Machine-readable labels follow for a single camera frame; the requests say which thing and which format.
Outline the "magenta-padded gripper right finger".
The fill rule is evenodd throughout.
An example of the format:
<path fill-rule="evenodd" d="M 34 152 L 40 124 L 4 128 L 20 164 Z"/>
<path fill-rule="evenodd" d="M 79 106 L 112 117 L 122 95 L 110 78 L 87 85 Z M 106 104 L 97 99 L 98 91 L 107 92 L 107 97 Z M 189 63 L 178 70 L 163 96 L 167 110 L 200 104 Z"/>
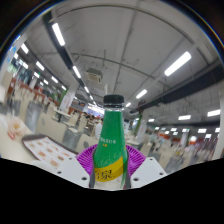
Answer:
<path fill-rule="evenodd" d="M 132 146 L 128 152 L 126 189 L 140 188 L 166 176 L 166 172 L 154 157 L 146 157 Z"/>

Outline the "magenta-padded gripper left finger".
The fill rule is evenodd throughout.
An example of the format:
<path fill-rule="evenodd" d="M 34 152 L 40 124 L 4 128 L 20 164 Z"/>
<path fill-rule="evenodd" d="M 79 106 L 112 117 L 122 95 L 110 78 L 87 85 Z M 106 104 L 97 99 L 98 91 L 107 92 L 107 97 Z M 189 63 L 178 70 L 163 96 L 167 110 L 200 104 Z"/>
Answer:
<path fill-rule="evenodd" d="M 69 157 L 60 165 L 55 175 L 84 188 L 93 188 L 95 184 L 93 172 L 93 153 L 96 145 L 84 149 L 76 156 Z"/>

